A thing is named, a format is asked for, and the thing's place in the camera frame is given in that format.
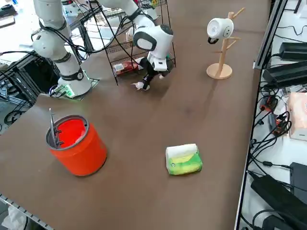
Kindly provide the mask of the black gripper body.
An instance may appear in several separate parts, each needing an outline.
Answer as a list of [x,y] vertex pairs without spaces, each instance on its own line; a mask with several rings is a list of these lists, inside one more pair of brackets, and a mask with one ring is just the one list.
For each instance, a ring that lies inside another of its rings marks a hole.
[[147,75],[149,76],[155,76],[156,75],[156,71],[154,70],[154,68],[152,67],[152,65],[150,64],[150,62],[148,61],[148,59],[146,57],[143,57],[140,60],[140,66],[146,70]]

